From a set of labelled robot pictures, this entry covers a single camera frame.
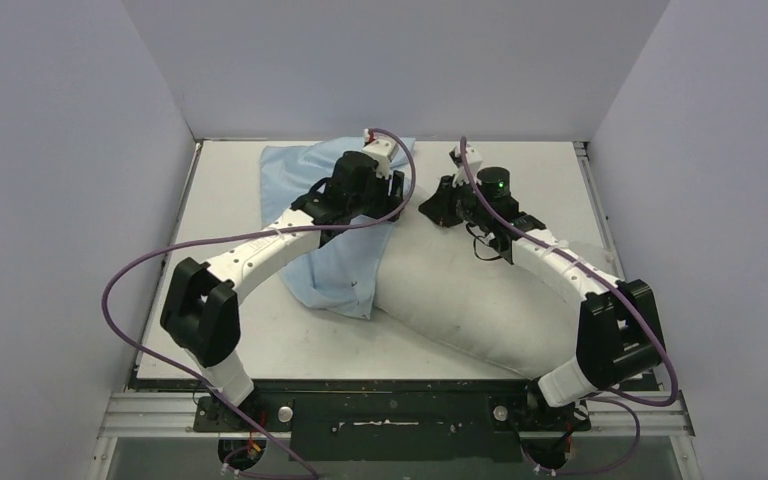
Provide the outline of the white pillow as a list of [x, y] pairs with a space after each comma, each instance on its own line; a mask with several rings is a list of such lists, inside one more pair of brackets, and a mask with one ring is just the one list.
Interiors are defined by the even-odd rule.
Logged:
[[530, 379], [570, 360], [579, 313], [527, 270], [491, 260], [462, 226], [441, 228], [416, 189], [395, 223], [376, 274], [375, 312], [420, 338], [446, 367], [431, 378]]

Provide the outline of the light blue pillowcase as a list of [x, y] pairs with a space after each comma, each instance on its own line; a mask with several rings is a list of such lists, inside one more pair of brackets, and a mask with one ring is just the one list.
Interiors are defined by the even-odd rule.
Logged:
[[[332, 174], [346, 151], [359, 150], [359, 137], [316, 144], [267, 146], [259, 158], [260, 216], [268, 225], [314, 183]], [[301, 256], [279, 272], [289, 292], [304, 306], [368, 320], [374, 307], [376, 276], [393, 223], [352, 230]]]

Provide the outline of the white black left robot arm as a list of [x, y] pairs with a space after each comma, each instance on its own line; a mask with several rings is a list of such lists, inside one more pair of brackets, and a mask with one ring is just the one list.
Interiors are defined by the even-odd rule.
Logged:
[[367, 145], [347, 151], [330, 176], [317, 181], [271, 224], [206, 261], [186, 258], [173, 270], [160, 325], [225, 398], [220, 417], [236, 430], [258, 419], [254, 382], [236, 348], [239, 307], [261, 283], [298, 257], [326, 245], [357, 217], [397, 219], [404, 174], [395, 152]]

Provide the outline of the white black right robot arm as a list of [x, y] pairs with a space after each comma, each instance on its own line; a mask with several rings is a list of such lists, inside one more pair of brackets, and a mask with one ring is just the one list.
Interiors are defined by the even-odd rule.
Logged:
[[573, 356], [532, 383], [528, 419], [549, 428], [566, 405], [613, 387], [662, 362], [663, 336], [651, 288], [596, 269], [521, 210], [502, 167], [443, 176], [418, 210], [433, 224], [479, 229], [507, 263], [535, 275], [578, 314]]

